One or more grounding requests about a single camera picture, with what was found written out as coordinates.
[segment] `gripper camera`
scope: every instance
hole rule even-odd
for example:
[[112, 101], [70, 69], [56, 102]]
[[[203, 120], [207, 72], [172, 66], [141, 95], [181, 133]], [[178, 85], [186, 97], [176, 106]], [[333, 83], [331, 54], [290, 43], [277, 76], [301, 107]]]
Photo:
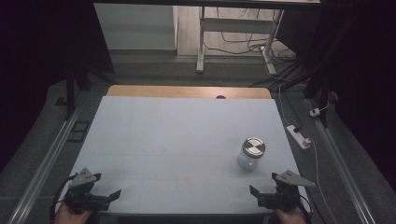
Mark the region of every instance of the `gripper camera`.
[[289, 212], [295, 207], [300, 207], [300, 192], [298, 186], [315, 187], [315, 183], [300, 177], [292, 171], [287, 171], [281, 175], [272, 173], [272, 178], [276, 182], [276, 193], [260, 193], [250, 185], [250, 193], [257, 198], [259, 207], [267, 209], [281, 209]]
[[93, 175], [87, 168], [82, 169], [69, 184], [69, 189], [64, 195], [64, 203], [77, 213], [107, 211], [110, 203], [120, 197], [121, 190], [108, 197], [91, 194], [94, 182], [99, 181], [100, 178], [101, 174]]

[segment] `metal lid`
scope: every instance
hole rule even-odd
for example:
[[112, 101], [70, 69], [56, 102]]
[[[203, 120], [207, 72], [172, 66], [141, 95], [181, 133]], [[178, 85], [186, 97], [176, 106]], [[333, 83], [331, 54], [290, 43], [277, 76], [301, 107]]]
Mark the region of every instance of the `metal lid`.
[[265, 144], [260, 138], [249, 137], [242, 145], [242, 149], [250, 158], [258, 159], [264, 154]]

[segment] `white device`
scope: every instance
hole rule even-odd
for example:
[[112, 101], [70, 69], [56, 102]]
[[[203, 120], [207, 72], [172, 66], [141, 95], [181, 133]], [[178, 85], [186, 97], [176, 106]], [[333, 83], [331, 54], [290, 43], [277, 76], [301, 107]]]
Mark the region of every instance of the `white device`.
[[286, 130], [288, 130], [289, 134], [294, 138], [294, 140], [296, 141], [296, 143], [299, 145], [299, 147], [302, 150], [305, 150], [305, 149], [311, 147], [309, 145], [311, 143], [311, 140], [309, 140], [309, 138], [303, 138], [303, 136], [301, 135], [300, 132], [294, 131], [295, 129], [296, 129], [296, 127], [294, 127], [294, 125], [290, 125], [290, 126], [286, 127]]

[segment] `white cable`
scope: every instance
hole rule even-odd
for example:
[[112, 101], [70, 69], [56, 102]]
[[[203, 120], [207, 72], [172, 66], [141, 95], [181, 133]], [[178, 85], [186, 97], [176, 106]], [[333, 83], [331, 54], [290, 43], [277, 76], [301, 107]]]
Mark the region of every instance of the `white cable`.
[[288, 124], [288, 126], [290, 126], [290, 124], [288, 123], [288, 121], [285, 118], [285, 113], [283, 112], [282, 98], [280, 97], [280, 87], [281, 86], [282, 85], [279, 86], [279, 103], [280, 103], [280, 108], [282, 109], [282, 117], [283, 117], [283, 120], [285, 120], [285, 122]]
[[321, 108], [319, 111], [325, 110], [329, 106], [329, 100], [327, 101], [327, 105], [323, 108]]
[[330, 209], [329, 205], [327, 205], [326, 199], [325, 199], [325, 197], [324, 197], [324, 195], [323, 195], [323, 192], [322, 192], [321, 187], [320, 187], [320, 184], [319, 184], [317, 146], [315, 145], [314, 139], [312, 139], [312, 138], [310, 138], [310, 139], [311, 139], [312, 143], [314, 144], [314, 150], [315, 150], [315, 162], [316, 162], [316, 167], [317, 167], [317, 182], [318, 182], [318, 188], [319, 188], [320, 194], [321, 194], [321, 196], [322, 196], [322, 198], [323, 198], [324, 204], [326, 204], [327, 209], [329, 210], [330, 214], [332, 215], [332, 220], [334, 220], [334, 223], [337, 224], [337, 220], [335, 220], [335, 217], [334, 217], [334, 215], [332, 214], [332, 210]]

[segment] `floor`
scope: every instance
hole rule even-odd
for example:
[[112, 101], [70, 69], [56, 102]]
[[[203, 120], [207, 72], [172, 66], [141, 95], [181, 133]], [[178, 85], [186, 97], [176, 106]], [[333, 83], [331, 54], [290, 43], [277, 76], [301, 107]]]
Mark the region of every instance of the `floor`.
[[[197, 7], [183, 8], [186, 14], [196, 13]], [[216, 10], [211, 9], [211, 16], [217, 16]], [[224, 16], [239, 17], [242, 9], [230, 12], [221, 9]], [[249, 17], [257, 15], [257, 10], [252, 10]], [[187, 24], [179, 24], [179, 50], [178, 56], [168, 54], [123, 54], [112, 53], [116, 74], [108, 74], [109, 77], [120, 84], [135, 85], [180, 85], [180, 86], [230, 86], [247, 87], [253, 83], [268, 80], [262, 65], [262, 58], [256, 53], [250, 52], [247, 57], [235, 57], [225, 55], [217, 51], [206, 51], [205, 72], [201, 75], [195, 73], [197, 39], [194, 35], [197, 32], [190, 31]], [[246, 40], [246, 35], [228, 36], [226, 38], [240, 38]], [[227, 50], [246, 50], [246, 43], [238, 44], [223, 43], [219, 34], [208, 33], [205, 36], [207, 45]], [[285, 69], [287, 63], [276, 63], [279, 71]], [[92, 122], [97, 107], [103, 95], [106, 95], [109, 85], [100, 78], [89, 75], [92, 87], [89, 91], [79, 91], [76, 89], [77, 102], [81, 103], [80, 112], [76, 117], [76, 122]], [[276, 79], [262, 82], [254, 87], [268, 88]], [[309, 201], [313, 207], [313, 223], [362, 223], [356, 212], [356, 204], [351, 200], [343, 179], [340, 177], [334, 161], [331, 159], [330, 151], [324, 139], [319, 134], [318, 123], [308, 115], [311, 105], [316, 105], [316, 99], [306, 100], [302, 95], [304, 84], [279, 95], [277, 91], [272, 92], [279, 109], [279, 116], [284, 118], [284, 125], [303, 124], [301, 132], [304, 136], [315, 141], [315, 147], [307, 151], [302, 151], [295, 142], [288, 136], [290, 148], [300, 169], [301, 175], [305, 178], [319, 182], [319, 189], [311, 189]], [[32, 176], [43, 161], [58, 132], [64, 126], [65, 107], [56, 105], [59, 97], [65, 97], [65, 83], [60, 82], [49, 88], [47, 102], [43, 107], [40, 116], [22, 143], [20, 149], [8, 164], [6, 169], [0, 174], [0, 223], [7, 223], [26, 191]], [[350, 173], [361, 191], [363, 198], [369, 205], [376, 223], [394, 223], [396, 220], [396, 194], [389, 186], [388, 182], [381, 175], [370, 157], [361, 147], [353, 134], [347, 129], [334, 111], [336, 101], [331, 101], [328, 108], [329, 131], [332, 138], [344, 158]], [[83, 145], [82, 133], [68, 133], [62, 145], [62, 150], [50, 169], [49, 175], [44, 185], [38, 191], [36, 199], [32, 201], [32, 206], [27, 209], [25, 223], [47, 223], [49, 221], [48, 207], [51, 204], [56, 189], [65, 177], [70, 175], [74, 161]], [[103, 216], [100, 223], [118, 223], [116, 217]], [[194, 219], [186, 223], [202, 223]]]

